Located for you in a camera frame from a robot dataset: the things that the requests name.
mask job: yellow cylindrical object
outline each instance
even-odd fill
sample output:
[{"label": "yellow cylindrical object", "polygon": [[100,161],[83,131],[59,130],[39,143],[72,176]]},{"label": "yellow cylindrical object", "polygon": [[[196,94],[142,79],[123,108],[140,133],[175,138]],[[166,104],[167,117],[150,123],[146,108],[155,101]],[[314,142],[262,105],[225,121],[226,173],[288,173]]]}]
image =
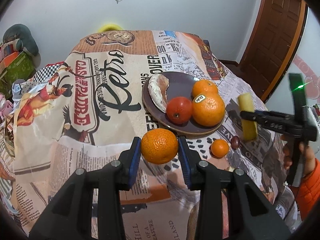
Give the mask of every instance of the yellow cylindrical object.
[{"label": "yellow cylindrical object", "polygon": [[107,32],[107,31],[122,31],[123,29],[116,24],[106,24],[103,25],[99,30],[98,33],[103,33],[103,32]]},{"label": "yellow cylindrical object", "polygon": [[[254,113],[254,104],[250,93],[245,93],[238,96],[238,104],[240,111],[248,111]],[[258,135],[257,122],[241,119],[243,140],[254,140]]]}]

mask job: brown wooden door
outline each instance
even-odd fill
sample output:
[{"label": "brown wooden door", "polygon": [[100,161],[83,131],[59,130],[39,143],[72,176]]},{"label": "brown wooden door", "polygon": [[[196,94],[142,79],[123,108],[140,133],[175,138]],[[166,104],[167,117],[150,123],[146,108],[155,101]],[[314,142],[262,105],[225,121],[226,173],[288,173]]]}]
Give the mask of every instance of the brown wooden door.
[{"label": "brown wooden door", "polygon": [[268,88],[279,74],[292,45],[300,18],[301,1],[264,0],[256,33],[245,51],[244,60],[240,62],[243,79],[262,100],[266,97],[266,90],[271,91]]}]

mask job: silver bolt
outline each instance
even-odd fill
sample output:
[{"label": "silver bolt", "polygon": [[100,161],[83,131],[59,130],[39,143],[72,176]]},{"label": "silver bolt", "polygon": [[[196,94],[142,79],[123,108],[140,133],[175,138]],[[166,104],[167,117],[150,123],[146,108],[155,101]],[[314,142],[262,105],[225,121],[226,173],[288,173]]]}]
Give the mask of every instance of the silver bolt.
[{"label": "silver bolt", "polygon": [[121,164],[121,162],[119,160],[114,160],[111,162],[111,165],[114,166],[114,167],[117,167]]},{"label": "silver bolt", "polygon": [[77,175],[81,175],[84,173],[84,168],[79,168],[79,169],[76,169],[76,174]]},{"label": "silver bolt", "polygon": [[239,176],[242,176],[242,175],[244,174],[244,171],[241,170],[241,169],[236,169],[236,170],[235,170],[235,173],[236,173],[237,175],[239,175]]},{"label": "silver bolt", "polygon": [[199,165],[201,167],[206,167],[206,166],[208,166],[208,163],[206,161],[199,161]]}]

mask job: tomato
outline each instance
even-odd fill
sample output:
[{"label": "tomato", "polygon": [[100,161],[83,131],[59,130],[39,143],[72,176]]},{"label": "tomato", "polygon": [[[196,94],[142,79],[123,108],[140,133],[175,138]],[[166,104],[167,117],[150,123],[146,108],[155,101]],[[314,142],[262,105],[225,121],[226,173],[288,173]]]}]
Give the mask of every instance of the tomato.
[{"label": "tomato", "polygon": [[176,97],[167,104],[166,114],[175,124],[188,122],[192,116],[192,102],[185,97]]}]

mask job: orange puffer jacket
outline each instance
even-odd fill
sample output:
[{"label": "orange puffer jacket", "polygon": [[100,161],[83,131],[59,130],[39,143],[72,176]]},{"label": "orange puffer jacket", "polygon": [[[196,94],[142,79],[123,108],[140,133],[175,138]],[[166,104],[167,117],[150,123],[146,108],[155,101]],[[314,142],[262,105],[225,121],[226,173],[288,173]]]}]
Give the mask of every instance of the orange puffer jacket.
[{"label": "orange puffer jacket", "polygon": [[[297,188],[292,190],[296,195]],[[300,208],[301,219],[304,220],[308,213],[311,211],[313,205],[316,203],[320,196],[320,162],[316,159],[316,168],[308,176],[304,177],[296,202]]]}]

